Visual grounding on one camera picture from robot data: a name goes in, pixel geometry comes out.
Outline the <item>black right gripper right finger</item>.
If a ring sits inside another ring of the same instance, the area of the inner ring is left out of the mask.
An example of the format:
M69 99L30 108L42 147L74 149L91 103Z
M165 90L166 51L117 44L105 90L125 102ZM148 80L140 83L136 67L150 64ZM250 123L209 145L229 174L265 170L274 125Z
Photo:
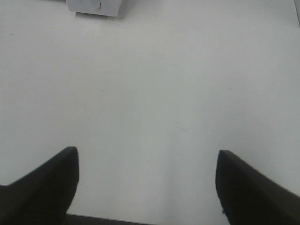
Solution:
M220 150L216 191L231 225L298 225L300 198L229 150Z

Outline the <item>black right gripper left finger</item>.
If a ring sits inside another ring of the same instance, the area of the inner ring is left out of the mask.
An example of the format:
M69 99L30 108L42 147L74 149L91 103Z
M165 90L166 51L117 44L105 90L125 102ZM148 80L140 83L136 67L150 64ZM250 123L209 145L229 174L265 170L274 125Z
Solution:
M62 224L78 181L78 150L66 147L29 174L0 187L0 223Z

